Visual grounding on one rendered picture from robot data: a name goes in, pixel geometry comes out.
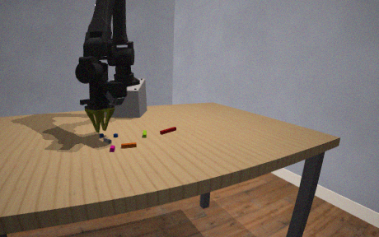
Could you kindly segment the grey rectangular bar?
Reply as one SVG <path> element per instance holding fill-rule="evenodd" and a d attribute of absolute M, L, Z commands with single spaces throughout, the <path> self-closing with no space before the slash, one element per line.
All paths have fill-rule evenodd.
<path fill-rule="evenodd" d="M 103 138 L 103 142 L 106 142 L 108 144 L 112 143 L 111 140 L 109 138 L 107 138 L 107 137 Z"/>

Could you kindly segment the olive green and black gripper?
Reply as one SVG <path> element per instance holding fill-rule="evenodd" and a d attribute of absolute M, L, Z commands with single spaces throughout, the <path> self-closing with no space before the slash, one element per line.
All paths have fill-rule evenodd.
<path fill-rule="evenodd" d="M 115 106 L 110 105 L 109 100 L 92 101 L 90 99 L 80 100 L 80 105 L 87 105 L 85 106 L 85 111 L 88 117 L 90 118 L 90 120 L 92 121 L 92 124 L 96 132 L 100 132 L 101 126 L 102 126 L 102 130 L 106 131 L 110 118 L 115 111 Z M 105 122 L 104 122 L 104 113 L 105 113 L 104 111 L 107 113 Z M 93 114 L 95 115 L 96 118 L 94 118 Z"/>

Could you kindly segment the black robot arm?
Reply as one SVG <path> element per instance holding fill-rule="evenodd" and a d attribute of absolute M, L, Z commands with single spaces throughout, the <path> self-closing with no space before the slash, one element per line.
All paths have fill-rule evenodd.
<path fill-rule="evenodd" d="M 128 47 L 116 48 L 117 45 Z M 106 58 L 108 64 L 101 63 L 101 58 Z M 83 57 L 79 58 L 76 67 L 76 78 L 81 83 L 90 83 L 90 100 L 109 100 L 112 105 L 121 105 L 127 96 L 127 87 L 140 84 L 140 80 L 131 72 L 133 64 L 133 41 L 128 41 L 126 33 L 126 0 L 96 0 L 83 45 Z M 116 66 L 113 83 L 122 84 L 104 82 L 108 81 L 108 65 Z M 101 83 L 92 83 L 99 80 Z"/>

